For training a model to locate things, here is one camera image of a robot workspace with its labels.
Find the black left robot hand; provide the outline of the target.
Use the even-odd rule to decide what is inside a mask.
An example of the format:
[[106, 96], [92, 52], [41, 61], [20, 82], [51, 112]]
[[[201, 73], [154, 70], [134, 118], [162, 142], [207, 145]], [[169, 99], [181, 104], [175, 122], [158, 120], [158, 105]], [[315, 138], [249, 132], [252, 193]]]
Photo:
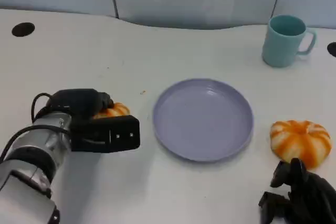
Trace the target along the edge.
[[66, 89], [51, 96], [46, 106], [71, 116], [89, 119], [101, 111], [114, 107], [110, 95], [95, 89]]

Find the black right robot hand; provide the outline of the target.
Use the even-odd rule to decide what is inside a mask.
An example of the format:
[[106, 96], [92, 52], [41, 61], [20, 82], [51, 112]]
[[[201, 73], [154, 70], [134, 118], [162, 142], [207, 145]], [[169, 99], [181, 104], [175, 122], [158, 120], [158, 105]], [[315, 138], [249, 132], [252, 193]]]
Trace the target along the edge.
[[286, 223], [335, 223], [335, 189], [319, 175], [307, 170], [299, 158], [280, 161], [270, 186], [290, 186], [288, 197], [264, 192], [258, 206], [260, 222], [282, 218]]

